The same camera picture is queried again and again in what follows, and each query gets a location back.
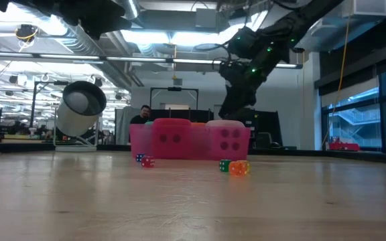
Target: man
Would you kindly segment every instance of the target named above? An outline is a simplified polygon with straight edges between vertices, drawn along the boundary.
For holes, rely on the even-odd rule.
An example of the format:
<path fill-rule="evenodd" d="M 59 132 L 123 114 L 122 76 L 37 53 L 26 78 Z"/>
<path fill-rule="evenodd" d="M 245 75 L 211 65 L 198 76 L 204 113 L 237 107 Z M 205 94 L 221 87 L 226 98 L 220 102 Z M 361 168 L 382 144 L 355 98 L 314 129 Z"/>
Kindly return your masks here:
<path fill-rule="evenodd" d="M 131 119 L 131 124 L 145 124 L 150 117 L 150 106 L 143 105 L 141 107 L 141 113 Z"/>

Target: wooden table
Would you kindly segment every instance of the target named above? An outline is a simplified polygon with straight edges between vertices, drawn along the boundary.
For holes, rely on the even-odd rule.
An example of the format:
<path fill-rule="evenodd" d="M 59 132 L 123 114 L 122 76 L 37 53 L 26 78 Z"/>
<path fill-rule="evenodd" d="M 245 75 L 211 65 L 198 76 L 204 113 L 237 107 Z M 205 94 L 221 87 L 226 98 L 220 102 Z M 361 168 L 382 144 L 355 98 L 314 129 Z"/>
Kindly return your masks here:
<path fill-rule="evenodd" d="M 250 160 L 231 177 L 124 152 L 0 155 L 0 240 L 386 241 L 386 164 Z"/>

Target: red die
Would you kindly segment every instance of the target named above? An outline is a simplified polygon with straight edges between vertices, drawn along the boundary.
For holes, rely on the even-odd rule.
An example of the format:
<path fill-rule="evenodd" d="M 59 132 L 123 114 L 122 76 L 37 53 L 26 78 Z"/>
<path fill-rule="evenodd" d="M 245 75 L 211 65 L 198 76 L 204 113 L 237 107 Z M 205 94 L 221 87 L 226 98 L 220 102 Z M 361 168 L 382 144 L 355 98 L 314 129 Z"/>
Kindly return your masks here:
<path fill-rule="evenodd" d="M 153 157 L 149 157 L 149 156 L 145 156 L 141 159 L 141 166 L 142 167 L 154 167 L 154 158 Z"/>

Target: green die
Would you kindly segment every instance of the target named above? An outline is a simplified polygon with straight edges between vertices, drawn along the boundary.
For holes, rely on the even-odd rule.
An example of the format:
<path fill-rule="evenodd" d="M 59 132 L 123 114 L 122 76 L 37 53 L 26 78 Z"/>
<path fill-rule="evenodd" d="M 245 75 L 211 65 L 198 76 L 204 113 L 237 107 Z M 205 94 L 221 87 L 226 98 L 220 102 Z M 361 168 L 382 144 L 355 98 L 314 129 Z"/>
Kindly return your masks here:
<path fill-rule="evenodd" d="M 229 172 L 230 163 L 231 163 L 231 160 L 229 159 L 220 160 L 220 171 Z"/>

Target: dark shirt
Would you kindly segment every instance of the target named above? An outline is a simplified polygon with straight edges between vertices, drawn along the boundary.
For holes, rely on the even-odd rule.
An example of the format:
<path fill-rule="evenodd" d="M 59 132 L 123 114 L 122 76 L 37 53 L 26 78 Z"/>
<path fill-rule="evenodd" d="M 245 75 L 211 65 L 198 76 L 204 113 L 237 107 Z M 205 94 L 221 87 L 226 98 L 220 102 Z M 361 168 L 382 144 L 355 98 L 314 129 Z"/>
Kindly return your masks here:
<path fill-rule="evenodd" d="M 148 121 L 148 118 L 142 118 L 140 115 L 137 115 L 131 119 L 131 124 L 145 124 Z"/>

